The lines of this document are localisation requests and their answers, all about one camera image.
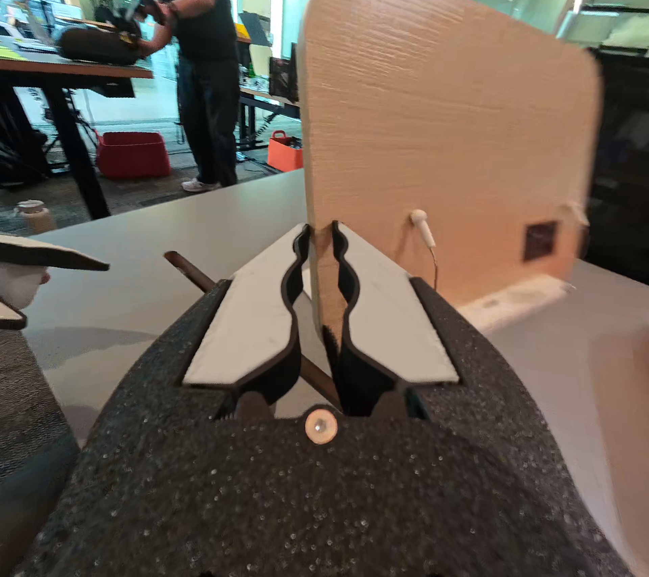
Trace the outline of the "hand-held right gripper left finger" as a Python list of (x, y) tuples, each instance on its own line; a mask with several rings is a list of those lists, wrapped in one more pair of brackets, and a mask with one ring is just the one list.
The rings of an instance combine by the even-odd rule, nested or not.
[(299, 223), (226, 283), (183, 377), (189, 387), (291, 389), (301, 371), (294, 304), (303, 293), (310, 227)]

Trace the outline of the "wooden tilting board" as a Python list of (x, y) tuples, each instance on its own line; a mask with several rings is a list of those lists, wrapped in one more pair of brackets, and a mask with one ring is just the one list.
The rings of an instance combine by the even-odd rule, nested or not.
[(313, 310), (337, 338), (331, 224), (464, 306), (541, 275), (568, 281), (602, 84), (584, 50), (473, 0), (310, 0), (297, 45)]

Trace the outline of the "black duffel bag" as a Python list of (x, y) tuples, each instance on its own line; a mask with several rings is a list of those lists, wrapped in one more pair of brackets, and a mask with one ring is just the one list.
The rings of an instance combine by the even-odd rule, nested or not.
[(53, 43), (71, 61), (131, 66), (140, 59), (138, 39), (126, 31), (72, 26), (58, 30)]

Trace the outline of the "grey desk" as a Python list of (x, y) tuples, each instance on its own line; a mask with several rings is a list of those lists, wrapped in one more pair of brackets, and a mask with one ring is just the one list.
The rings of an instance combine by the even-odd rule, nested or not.
[[(44, 236), (110, 263), (109, 272), (53, 270), (27, 310), (26, 337), (78, 441), (150, 342), (202, 294), (164, 253), (228, 277), (306, 220), (303, 176)], [(638, 557), (648, 546), (648, 287), (581, 261), (572, 284), (558, 303), (488, 338), (539, 404), (598, 525)]]

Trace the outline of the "red storage bin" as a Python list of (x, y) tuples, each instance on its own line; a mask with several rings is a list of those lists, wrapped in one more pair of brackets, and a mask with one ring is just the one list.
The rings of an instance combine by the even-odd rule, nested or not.
[(95, 166), (112, 180), (171, 175), (166, 142), (157, 132), (104, 132), (99, 135)]

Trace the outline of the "wooden top black table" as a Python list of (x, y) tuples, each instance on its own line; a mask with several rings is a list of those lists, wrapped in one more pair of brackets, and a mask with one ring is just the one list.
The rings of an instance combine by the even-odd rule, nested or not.
[(65, 91), (93, 90), (102, 93), (108, 86), (122, 86), (107, 97), (134, 97), (131, 79), (153, 79), (151, 71), (137, 66), (104, 65), (70, 61), (55, 54), (28, 52), (23, 59), (1, 58), (1, 98), (17, 100), (14, 89), (39, 88), (44, 92), (56, 132), (80, 197), (92, 220), (110, 216), (101, 185), (77, 127), (75, 112)]
[(238, 105), (238, 150), (246, 152), (267, 147), (262, 136), (280, 117), (300, 120), (299, 104), (257, 88), (242, 86)]

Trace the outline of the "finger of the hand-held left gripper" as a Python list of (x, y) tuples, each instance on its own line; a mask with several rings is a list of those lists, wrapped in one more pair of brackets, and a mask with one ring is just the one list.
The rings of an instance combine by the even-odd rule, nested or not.
[(1, 300), (1, 330), (22, 330), (26, 326), (26, 315)]
[(17, 266), (107, 272), (110, 265), (74, 249), (29, 238), (1, 235), (1, 263)]

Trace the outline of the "beige bottle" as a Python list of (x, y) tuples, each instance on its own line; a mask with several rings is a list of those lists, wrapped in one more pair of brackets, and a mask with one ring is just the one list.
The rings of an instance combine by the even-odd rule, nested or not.
[(16, 204), (14, 212), (21, 216), (29, 232), (42, 234), (58, 229), (53, 213), (40, 200), (24, 200)]

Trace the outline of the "black printed box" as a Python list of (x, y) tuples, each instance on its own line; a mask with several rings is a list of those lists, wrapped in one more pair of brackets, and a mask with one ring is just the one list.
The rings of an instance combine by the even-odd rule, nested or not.
[(297, 104), (298, 75), (296, 70), (296, 43), (291, 44), (289, 59), (269, 58), (269, 94)]

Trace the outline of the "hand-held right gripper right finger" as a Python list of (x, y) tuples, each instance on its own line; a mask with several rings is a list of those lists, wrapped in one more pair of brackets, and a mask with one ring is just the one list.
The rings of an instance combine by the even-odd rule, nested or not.
[(457, 384), (459, 375), (412, 285), (414, 277), (342, 222), (332, 223), (342, 342), (406, 385)]

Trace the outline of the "orange storage tote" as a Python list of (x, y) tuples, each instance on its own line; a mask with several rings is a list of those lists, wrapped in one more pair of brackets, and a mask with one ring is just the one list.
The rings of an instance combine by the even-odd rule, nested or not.
[(267, 164), (282, 173), (304, 167), (302, 140), (288, 136), (284, 130), (272, 132), (267, 153)]

